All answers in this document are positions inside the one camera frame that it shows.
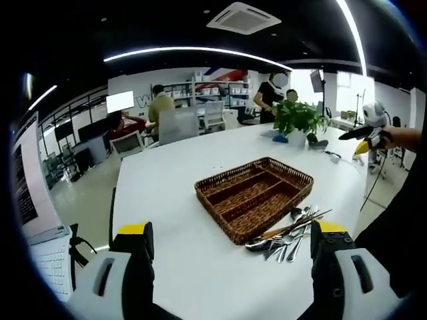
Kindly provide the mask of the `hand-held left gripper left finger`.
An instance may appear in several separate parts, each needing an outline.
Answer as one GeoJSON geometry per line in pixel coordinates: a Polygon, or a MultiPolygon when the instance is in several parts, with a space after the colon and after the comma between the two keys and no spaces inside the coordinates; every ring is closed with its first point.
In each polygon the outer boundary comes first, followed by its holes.
{"type": "Polygon", "coordinates": [[[66,303],[75,319],[173,319],[153,302],[152,224],[134,227],[119,231],[109,249],[80,271],[66,303]]]}

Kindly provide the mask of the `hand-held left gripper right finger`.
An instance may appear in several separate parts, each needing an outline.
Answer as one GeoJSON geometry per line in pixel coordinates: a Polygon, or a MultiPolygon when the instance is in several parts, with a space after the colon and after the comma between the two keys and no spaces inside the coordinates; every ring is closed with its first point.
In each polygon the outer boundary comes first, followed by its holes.
{"type": "Polygon", "coordinates": [[[300,319],[391,319],[400,298],[386,268],[339,224],[311,226],[313,303],[300,319]]]}

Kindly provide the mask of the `person's right hand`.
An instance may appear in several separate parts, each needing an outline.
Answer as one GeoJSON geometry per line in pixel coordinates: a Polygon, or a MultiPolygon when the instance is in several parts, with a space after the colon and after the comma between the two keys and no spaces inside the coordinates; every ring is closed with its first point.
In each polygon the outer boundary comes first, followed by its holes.
{"type": "Polygon", "coordinates": [[[386,149],[401,147],[401,127],[387,126],[382,130],[384,136],[384,146],[386,149]]]}

